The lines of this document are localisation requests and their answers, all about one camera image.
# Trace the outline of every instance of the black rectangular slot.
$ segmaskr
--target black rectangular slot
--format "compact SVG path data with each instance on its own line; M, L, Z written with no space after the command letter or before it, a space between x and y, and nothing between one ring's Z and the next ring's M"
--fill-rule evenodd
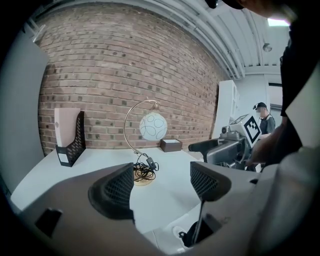
M35 226L51 238L61 215L60 210L48 208L36 221Z

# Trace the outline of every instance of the white ceiling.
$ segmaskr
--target white ceiling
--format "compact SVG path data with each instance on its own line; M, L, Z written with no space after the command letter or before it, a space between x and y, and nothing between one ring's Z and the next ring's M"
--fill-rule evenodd
M156 12L197 37L230 78L264 74L270 83L281 82L280 57L289 41L289 28L269 27L266 18L247 9L232 9L221 0L216 9L204 0L75 0L63 6L87 2L124 3ZM270 52L263 50L265 43L272 47Z

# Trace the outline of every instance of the white globe lamp shade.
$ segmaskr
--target white globe lamp shade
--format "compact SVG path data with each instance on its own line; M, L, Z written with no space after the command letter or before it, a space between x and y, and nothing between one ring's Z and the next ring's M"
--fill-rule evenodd
M159 141L167 133L166 119L157 112L146 114L140 121L139 130L147 141Z

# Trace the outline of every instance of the black cable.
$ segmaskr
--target black cable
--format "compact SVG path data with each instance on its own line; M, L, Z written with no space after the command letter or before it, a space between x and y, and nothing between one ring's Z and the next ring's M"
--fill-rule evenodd
M150 166L139 161L141 156L142 154L139 155L136 163L133 165L134 174L137 177L134 179L134 181L153 181L156 178L156 173L153 170L151 170ZM155 164L157 164L157 169L155 169L155 171L159 171L159 163L155 162Z

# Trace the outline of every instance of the brick wall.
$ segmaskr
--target brick wall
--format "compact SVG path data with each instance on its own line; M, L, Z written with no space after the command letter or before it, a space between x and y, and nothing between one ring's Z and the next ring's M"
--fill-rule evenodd
M138 101L161 102L167 138L183 146L207 140L219 81L227 79L204 46L171 21L141 8L90 4L65 8L37 21L46 24L39 46L50 57L39 97L43 151L55 148L54 108L85 111L88 148L127 148L124 118ZM151 104L127 122L136 147L155 147L139 132Z

